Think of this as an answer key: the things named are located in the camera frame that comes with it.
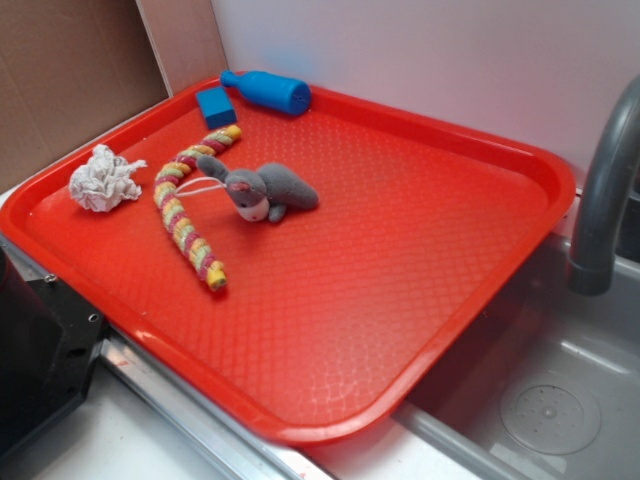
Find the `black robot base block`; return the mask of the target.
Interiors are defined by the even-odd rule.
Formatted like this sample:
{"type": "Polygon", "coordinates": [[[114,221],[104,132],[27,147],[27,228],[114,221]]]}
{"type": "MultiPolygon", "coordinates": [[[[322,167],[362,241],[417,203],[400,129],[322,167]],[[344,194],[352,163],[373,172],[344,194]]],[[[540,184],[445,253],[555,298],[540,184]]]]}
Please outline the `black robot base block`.
{"type": "Polygon", "coordinates": [[[87,398],[104,315],[62,280],[23,279],[1,253],[1,461],[87,398]]]}

